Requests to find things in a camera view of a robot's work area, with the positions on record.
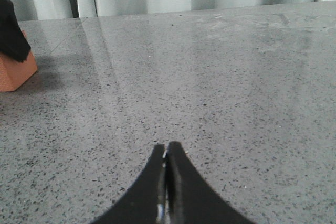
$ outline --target orange block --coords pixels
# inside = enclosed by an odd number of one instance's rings
[[[33,53],[27,60],[18,62],[0,52],[0,92],[14,91],[37,71]]]

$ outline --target gray speckled surface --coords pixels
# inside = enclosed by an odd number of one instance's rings
[[[169,141],[257,223],[335,223],[336,2],[20,25],[1,223],[89,223]]]

